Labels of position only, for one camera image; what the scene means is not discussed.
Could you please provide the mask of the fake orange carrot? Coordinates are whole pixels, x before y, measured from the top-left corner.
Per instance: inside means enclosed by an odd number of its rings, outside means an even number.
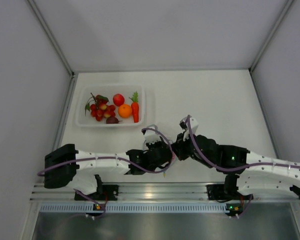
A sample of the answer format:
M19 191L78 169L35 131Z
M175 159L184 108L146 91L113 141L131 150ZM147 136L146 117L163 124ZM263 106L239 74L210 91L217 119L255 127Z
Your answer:
M139 94L138 92L134 92L132 97L129 98L132 103L131 103L131 109L132 109L132 117L134 123L139 122L139 111L140 111L140 106L139 106Z

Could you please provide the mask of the fake orange fruit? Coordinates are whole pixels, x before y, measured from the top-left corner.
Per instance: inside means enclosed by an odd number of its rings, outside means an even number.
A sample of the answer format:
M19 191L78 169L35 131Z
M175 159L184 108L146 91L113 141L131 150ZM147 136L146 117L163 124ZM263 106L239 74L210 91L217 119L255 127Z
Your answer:
M132 107L129 104L122 104L118 107L117 112L123 119L129 118L133 114Z

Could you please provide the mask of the dark red fake plum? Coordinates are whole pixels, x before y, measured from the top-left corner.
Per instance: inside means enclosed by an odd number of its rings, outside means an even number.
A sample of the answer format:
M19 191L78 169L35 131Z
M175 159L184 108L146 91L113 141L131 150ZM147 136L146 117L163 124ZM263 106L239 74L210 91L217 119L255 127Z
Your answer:
M119 124L121 123L121 120L118 120L115 116L110 116L106 119L106 124L110 125L110 124Z

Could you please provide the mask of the fake red apple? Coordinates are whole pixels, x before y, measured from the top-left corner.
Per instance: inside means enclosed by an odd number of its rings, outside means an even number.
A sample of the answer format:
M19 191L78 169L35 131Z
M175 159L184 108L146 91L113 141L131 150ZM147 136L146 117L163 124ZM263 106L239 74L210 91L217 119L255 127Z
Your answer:
M125 98L123 95L117 93L113 96L112 98L113 103L117 106L120 107L121 105L123 105L125 103Z

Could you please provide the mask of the fake red cherry bunch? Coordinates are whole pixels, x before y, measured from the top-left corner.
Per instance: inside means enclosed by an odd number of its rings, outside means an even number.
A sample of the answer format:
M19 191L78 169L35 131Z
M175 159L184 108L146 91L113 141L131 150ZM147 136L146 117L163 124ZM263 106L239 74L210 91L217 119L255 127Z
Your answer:
M116 106L109 103L110 101L106 96L91 92L84 105L84 115L89 113L97 122L107 120L109 117L116 117Z

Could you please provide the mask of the clear zip top bag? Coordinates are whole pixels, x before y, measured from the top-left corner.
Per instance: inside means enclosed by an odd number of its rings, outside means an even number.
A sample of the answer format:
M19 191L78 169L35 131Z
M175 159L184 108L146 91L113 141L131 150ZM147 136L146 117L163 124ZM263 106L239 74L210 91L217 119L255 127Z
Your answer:
M166 179L171 167L178 160L177 155L173 151L172 145L174 140L172 136L156 124L148 125L143 135L143 146L147 148L148 151L154 151L154 156L151 157L154 169L150 171L152 173L162 174L162 177Z

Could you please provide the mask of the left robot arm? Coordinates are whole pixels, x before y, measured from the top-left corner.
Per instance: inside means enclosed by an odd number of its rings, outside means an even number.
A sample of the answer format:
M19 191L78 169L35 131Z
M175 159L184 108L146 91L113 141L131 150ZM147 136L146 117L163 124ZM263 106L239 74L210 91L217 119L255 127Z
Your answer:
M66 144L45 156L39 175L46 189L70 188L97 200L103 194L103 175L161 173L172 160L171 147L163 141L148 145L146 150L115 154L80 151L74 144Z

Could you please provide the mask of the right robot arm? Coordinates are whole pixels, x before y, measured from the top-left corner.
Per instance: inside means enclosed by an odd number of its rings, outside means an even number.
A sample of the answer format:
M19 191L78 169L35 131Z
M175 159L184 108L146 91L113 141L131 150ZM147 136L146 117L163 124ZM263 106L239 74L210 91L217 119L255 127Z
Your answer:
M217 144L203 135L172 144L179 160L191 158L225 174L223 183L207 187L214 201L247 200L258 194L284 195L300 200L300 163L266 157L244 147Z

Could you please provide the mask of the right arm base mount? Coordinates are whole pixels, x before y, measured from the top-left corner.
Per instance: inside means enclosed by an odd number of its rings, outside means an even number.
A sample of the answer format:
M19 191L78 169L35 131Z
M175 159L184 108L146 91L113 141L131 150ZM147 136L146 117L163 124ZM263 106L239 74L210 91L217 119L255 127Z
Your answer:
M206 186L206 191L210 201L225 201L227 199L223 184L209 184Z

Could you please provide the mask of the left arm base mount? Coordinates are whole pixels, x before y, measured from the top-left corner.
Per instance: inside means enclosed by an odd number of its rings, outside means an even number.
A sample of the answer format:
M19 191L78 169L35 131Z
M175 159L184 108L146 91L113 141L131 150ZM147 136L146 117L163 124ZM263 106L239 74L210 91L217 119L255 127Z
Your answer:
M96 192L89 194L88 197L97 202L99 201L117 201L119 186L115 184L98 186Z

